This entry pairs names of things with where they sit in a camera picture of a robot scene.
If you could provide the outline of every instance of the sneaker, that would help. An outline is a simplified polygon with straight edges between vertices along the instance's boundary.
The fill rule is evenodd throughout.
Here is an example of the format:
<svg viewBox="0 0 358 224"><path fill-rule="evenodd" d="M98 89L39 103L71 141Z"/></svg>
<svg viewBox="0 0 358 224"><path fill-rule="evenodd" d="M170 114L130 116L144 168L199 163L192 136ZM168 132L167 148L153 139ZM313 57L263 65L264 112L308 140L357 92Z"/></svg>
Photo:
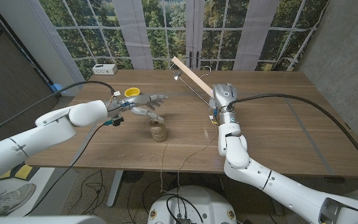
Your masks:
<svg viewBox="0 0 358 224"><path fill-rule="evenodd" d="M0 215L13 212L23 206L35 192L35 184L26 184L21 188L0 196Z"/></svg>

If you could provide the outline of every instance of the string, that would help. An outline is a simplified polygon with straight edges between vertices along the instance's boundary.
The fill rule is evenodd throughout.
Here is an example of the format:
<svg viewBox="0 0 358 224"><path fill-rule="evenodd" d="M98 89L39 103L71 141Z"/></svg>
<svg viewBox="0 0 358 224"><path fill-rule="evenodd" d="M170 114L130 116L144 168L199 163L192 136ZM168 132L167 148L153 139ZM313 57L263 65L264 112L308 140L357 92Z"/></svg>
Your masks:
<svg viewBox="0 0 358 224"><path fill-rule="evenodd" d="M180 167L179 167L179 169L178 169L178 187L180 187L180 184L179 184L179 171L180 171L181 167L183 166L183 164L185 163L185 161L186 161L188 158L190 158L191 156L194 156L195 154L197 154L197 153L203 151L204 149L206 149L206 148L216 139L216 137L218 136L218 128L215 126L215 129L216 129L215 138L213 138L213 139L208 143L208 145L206 145L203 149L200 149L199 151L196 151L196 152L194 152L193 154L191 154L190 156L186 157L186 158L181 162Z"/></svg>
<svg viewBox="0 0 358 224"><path fill-rule="evenodd" d="M165 125L165 122L158 122L158 124L156 124L154 121L154 119L146 119L143 122L143 126L145 126L146 128L150 128L150 132L152 133L152 136L154 138L154 140L158 141L158 142L162 142L165 140L165 138L167 139L167 145L165 146L164 151L162 152L162 158L161 158L161 168L160 168L160 179L161 179L161 189L160 192L167 192L165 190L162 190L163 188L163 180L162 180L162 165L163 165L163 161L164 161L164 154L165 151L167 150L168 147L168 143L169 143L169 131Z"/></svg>

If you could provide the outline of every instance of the wooden stick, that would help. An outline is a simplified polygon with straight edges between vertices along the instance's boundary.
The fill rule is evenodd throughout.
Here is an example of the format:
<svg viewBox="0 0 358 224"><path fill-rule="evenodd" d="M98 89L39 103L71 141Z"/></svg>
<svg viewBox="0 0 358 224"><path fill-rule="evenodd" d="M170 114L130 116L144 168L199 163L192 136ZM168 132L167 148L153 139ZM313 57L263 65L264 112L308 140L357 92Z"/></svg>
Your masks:
<svg viewBox="0 0 358 224"><path fill-rule="evenodd" d="M204 81L202 81L196 74L194 74L193 71L191 71L184 63L182 63L179 59L174 57L172 59L172 62L177 65L180 70L186 73L197 85L199 85L210 97L214 97L211 87L209 87L207 84L205 84Z"/></svg>

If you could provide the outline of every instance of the forest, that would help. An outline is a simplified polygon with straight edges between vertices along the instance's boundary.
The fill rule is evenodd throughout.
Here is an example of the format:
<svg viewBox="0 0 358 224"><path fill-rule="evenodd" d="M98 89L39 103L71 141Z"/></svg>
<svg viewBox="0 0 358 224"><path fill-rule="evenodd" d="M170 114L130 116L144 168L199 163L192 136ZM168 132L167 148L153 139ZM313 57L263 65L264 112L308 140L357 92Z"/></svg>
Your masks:
<svg viewBox="0 0 358 224"><path fill-rule="evenodd" d="M186 1L141 1L154 69L168 69L170 58L186 57ZM97 58L96 61L115 62L118 69L133 69L112 1L89 0L89 2L96 17L93 16L86 0L66 0L74 21L61 0L40 0L55 27L94 27L94 29L80 27L57 29L73 59L110 57L111 53L114 61L111 58ZM305 30L270 29L259 60L273 62L259 62L256 70L286 70L309 34L308 29L317 23L327 0L306 0L299 19L294 24L301 2L301 0L281 0L271 27L294 27ZM213 70L232 70L248 5L249 0L229 0L226 8L226 0L205 0L201 65L209 65ZM99 29L98 23L101 26L116 28ZM295 59L300 60L305 49L301 49L300 55ZM94 60L81 59L75 62L84 78L89 79Z"/></svg>

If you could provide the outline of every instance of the wooden table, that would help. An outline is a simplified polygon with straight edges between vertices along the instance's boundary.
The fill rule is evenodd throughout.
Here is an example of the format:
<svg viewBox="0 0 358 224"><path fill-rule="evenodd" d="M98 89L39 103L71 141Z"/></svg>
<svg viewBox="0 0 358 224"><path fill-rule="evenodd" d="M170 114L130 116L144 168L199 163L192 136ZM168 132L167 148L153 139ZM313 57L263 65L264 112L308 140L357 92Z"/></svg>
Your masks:
<svg viewBox="0 0 358 224"><path fill-rule="evenodd" d="M206 93L186 75L181 77L208 101ZM217 135L208 117L211 114L208 106L183 82L175 81L172 71L120 70L114 76L94 75L91 80L106 82L121 93L137 87L145 94L168 95L169 99L155 112L167 122L169 142L155 142L143 125L147 118L126 111L120 126L102 127L95 134L75 167L159 171L162 152L168 144L162 170L177 172L184 158L206 147ZM301 96L321 105L344 124L300 72L215 71L203 80L211 87L230 82L237 88L239 98L261 93ZM108 88L88 84L70 105L108 98ZM316 108L296 100L264 98L238 103L236 113L247 138L248 153L259 163L285 175L358 177L358 152L343 132ZM68 167L90 127L77 128L78 134L71 140L38 153L26 163ZM219 156L217 145L215 139L205 150L188 158L180 171L222 173L224 158Z"/></svg>

